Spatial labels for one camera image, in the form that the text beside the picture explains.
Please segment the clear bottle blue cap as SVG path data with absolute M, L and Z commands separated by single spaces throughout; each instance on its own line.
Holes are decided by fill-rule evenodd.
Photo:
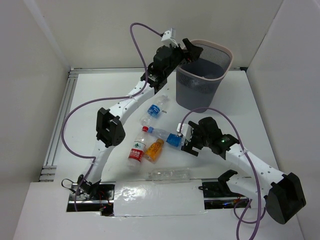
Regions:
M 147 133 L 151 134 L 155 138 L 162 139 L 170 146 L 179 148 L 185 143 L 185 138 L 178 136 L 177 134 L 170 133 L 166 130 L 149 127 Z

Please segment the clear bottle red cap label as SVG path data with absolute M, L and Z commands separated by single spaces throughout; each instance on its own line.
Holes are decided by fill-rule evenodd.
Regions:
M 142 157 L 144 156 L 148 142 L 148 130 L 147 126 L 142 127 L 130 149 L 127 165 L 132 171 L 138 171 L 141 166 Z

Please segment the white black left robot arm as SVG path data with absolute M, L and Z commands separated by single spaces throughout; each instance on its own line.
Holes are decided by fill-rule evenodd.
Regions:
M 122 101 L 109 109 L 100 108 L 96 118 L 96 143 L 93 159 L 87 170 L 78 177 L 81 194 L 88 200 L 97 197 L 103 168 L 112 152 L 125 138 L 124 124 L 145 101 L 152 98 L 166 84 L 169 75 L 180 65 L 197 61 L 203 51 L 187 38 L 184 48 L 179 45 L 161 46 L 134 89 Z

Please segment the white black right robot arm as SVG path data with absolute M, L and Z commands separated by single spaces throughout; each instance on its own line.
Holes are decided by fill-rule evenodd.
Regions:
M 306 198 L 301 181 L 294 173 L 285 174 L 273 168 L 252 152 L 242 147 L 240 140 L 231 134 L 222 133 L 212 117 L 198 123 L 179 123 L 177 132 L 185 138 L 182 151 L 198 156 L 202 148 L 209 148 L 215 155 L 242 170 L 235 170 L 220 181 L 218 190 L 223 196 L 242 194 L 266 209 L 270 217 L 279 224 L 286 224 L 305 205 Z

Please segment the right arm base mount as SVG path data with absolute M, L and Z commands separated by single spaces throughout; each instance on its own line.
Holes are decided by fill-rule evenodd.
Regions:
M 244 195 L 232 192 L 227 185 L 230 178 L 237 174 L 234 170 L 227 170 L 216 180 L 202 181 L 198 189 L 203 193 L 205 210 L 232 209 L 236 204 L 236 208 L 244 208 L 247 205 L 249 199 Z

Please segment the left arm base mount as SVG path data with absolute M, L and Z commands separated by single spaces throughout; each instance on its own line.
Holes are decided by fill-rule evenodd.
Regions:
M 85 193 L 78 184 L 68 178 L 61 181 L 61 186 L 69 191 L 66 211 L 100 212 L 101 216 L 114 216 L 115 183 L 102 182 L 91 193 Z

